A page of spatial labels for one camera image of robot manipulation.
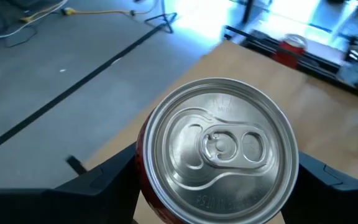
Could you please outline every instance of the wooden table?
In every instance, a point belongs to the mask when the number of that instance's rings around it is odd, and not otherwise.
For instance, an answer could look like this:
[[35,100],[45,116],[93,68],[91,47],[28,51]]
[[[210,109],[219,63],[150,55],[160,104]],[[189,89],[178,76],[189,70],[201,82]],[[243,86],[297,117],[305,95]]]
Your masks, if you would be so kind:
[[[172,90],[206,77],[234,78],[262,90],[286,114],[299,150],[358,178],[358,97],[228,41],[204,56],[86,166],[92,168],[133,143],[146,117]],[[161,223],[143,195],[135,219],[140,224]],[[269,223],[284,223],[281,213]]]

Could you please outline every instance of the can lid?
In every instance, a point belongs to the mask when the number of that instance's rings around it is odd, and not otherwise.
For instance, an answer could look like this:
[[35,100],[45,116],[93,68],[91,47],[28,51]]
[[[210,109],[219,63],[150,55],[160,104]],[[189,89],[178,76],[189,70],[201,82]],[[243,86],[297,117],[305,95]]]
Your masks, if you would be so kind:
[[287,34],[284,41],[293,47],[306,48],[306,39],[298,34]]
[[144,139],[155,193],[188,223],[264,223],[295,184],[289,122],[261,91],[207,78],[181,86],[154,110]]

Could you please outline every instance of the white cable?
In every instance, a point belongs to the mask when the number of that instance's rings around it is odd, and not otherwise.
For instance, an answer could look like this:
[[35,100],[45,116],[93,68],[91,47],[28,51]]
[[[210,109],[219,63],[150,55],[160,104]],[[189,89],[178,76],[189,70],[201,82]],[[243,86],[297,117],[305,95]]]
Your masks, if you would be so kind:
[[55,9],[52,9],[50,12],[47,12],[47,13],[45,13],[44,15],[42,15],[42,16],[40,16],[40,17],[34,19],[33,21],[30,21],[30,22],[24,24],[23,26],[19,27],[17,30],[15,30],[15,31],[13,31],[13,32],[11,32],[11,33],[9,33],[9,34],[0,35],[0,39],[1,39],[1,38],[10,37],[10,36],[12,36],[12,35],[14,35],[14,34],[20,32],[23,28],[27,27],[27,26],[30,25],[31,23],[33,23],[33,22],[35,22],[35,21],[37,21],[37,20],[39,20],[39,19],[42,19],[42,18],[44,18],[45,16],[47,16],[47,15],[49,15],[49,14],[55,12],[56,10],[60,9],[64,4],[66,4],[66,2],[68,2],[68,0],[63,0],[58,6],[56,6]]

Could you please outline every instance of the gray floor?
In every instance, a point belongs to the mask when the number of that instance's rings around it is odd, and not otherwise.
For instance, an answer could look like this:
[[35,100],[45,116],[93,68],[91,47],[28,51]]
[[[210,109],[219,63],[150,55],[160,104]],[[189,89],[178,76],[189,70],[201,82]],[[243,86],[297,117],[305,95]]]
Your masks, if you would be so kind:
[[[151,5],[118,0],[67,4],[78,10],[138,11]],[[167,11],[179,14],[174,34],[159,32],[146,40],[0,146],[0,188],[55,187],[74,178],[66,156],[89,159],[218,44],[222,26],[237,24],[243,10],[228,0],[169,1]],[[260,11],[253,11],[251,20]],[[135,18],[52,15],[26,44],[7,49],[0,41],[0,135],[152,30],[142,20],[159,12]]]

